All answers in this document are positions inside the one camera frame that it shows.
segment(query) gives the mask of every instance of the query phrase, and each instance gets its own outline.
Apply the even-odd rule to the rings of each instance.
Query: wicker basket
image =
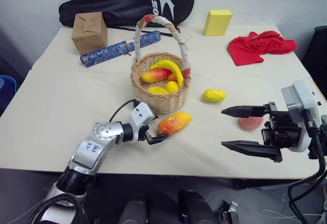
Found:
[[[155,22],[164,25],[170,30],[173,37],[179,43],[183,58],[170,53],[152,53],[141,58],[139,47],[139,40],[141,36],[141,29],[143,29],[148,22]],[[191,84],[191,67],[187,61],[187,48],[181,34],[175,29],[174,25],[161,16],[146,15],[136,25],[135,31],[135,63],[132,66],[131,80],[135,91],[136,98],[148,104],[152,111],[156,114],[171,113],[178,110],[186,101],[188,90]],[[161,59],[169,59],[175,62],[182,70],[184,81],[183,86],[176,92],[170,94],[153,94],[148,92],[148,89],[153,86],[165,88],[168,80],[163,80],[156,83],[146,83],[141,79],[144,72],[150,70],[150,66]]]

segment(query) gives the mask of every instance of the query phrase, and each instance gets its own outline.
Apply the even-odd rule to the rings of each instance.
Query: blue patterned tube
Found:
[[[149,44],[153,44],[160,40],[160,32],[153,31],[141,35],[141,48]],[[118,44],[113,44],[105,48],[99,49],[95,52],[83,54],[80,56],[82,63],[86,67],[91,67],[98,63],[107,61],[109,59],[124,55],[135,50],[134,39],[126,40]]]

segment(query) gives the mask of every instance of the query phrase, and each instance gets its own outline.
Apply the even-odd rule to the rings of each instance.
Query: basket handle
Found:
[[[187,47],[185,45],[185,41],[182,35],[176,30],[174,25],[168,21],[166,18],[162,16],[156,15],[145,15],[142,19],[136,24],[135,30],[135,38],[134,38],[134,46],[135,46],[135,59],[134,62],[138,62],[141,59],[141,50],[140,50],[140,38],[141,38],[141,31],[145,28],[145,26],[149,22],[154,22],[163,25],[172,33],[173,37],[179,44],[180,52],[182,54],[183,64],[182,64],[182,73],[184,78],[188,78],[191,74],[191,65],[188,61],[188,52]]]

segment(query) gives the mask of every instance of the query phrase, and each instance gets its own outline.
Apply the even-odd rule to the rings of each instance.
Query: red cloth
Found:
[[[266,53],[285,54],[296,49],[294,40],[285,40],[275,31],[258,35],[251,32],[248,37],[237,37],[228,44],[228,51],[236,66],[263,62],[260,55]]]

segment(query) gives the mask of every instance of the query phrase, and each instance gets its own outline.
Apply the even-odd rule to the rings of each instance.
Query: yellow block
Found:
[[[205,36],[224,36],[231,19],[229,10],[209,10],[204,27]]]

